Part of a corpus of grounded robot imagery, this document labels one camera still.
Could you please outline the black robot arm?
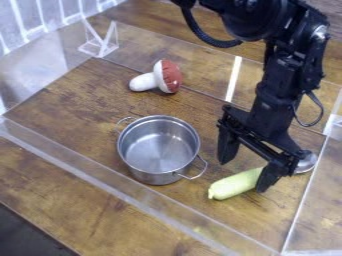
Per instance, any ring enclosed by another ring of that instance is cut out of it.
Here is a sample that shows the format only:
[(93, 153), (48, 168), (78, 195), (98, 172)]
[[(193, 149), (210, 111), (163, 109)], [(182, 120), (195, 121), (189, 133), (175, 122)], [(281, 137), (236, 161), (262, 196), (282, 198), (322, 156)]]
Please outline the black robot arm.
[[(322, 59), (330, 35), (325, 14), (304, 0), (171, 0), (181, 7), (186, 23), (197, 37), (218, 48), (246, 41), (266, 42), (262, 81), (257, 85), (249, 112), (223, 106), (218, 120), (218, 160), (229, 163), (241, 146), (250, 148), (268, 165), (257, 181), (264, 192), (277, 181), (310, 169), (314, 154), (301, 149), (289, 135), (298, 120), (304, 97), (314, 98), (325, 77)], [(191, 8), (202, 5), (222, 18), (232, 41), (213, 38), (201, 29)]]

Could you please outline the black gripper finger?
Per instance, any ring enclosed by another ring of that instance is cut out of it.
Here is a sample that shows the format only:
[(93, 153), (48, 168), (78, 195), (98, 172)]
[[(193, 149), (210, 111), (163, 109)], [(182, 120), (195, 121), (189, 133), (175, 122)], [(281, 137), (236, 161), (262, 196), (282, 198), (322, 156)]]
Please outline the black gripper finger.
[(238, 136), (226, 127), (219, 128), (218, 136), (218, 161), (222, 165), (237, 156), (241, 142)]
[(257, 192), (264, 193), (288, 175), (288, 172), (289, 169), (282, 163), (272, 161), (262, 169), (257, 181)]

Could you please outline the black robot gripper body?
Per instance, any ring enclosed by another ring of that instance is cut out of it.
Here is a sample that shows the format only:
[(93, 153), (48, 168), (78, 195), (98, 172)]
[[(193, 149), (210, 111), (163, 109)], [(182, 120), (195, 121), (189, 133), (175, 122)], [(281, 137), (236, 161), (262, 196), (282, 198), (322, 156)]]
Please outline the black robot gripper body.
[(250, 111), (232, 104), (222, 107), (223, 116), (218, 128), (226, 127), (237, 134), (241, 145), (253, 150), (266, 161), (282, 163), (288, 175), (293, 175), (298, 163), (310, 150), (300, 147), (289, 134), (304, 95), (324, 110), (313, 90), (301, 88), (302, 63), (289, 56), (272, 57), (265, 74), (256, 88), (256, 100)]

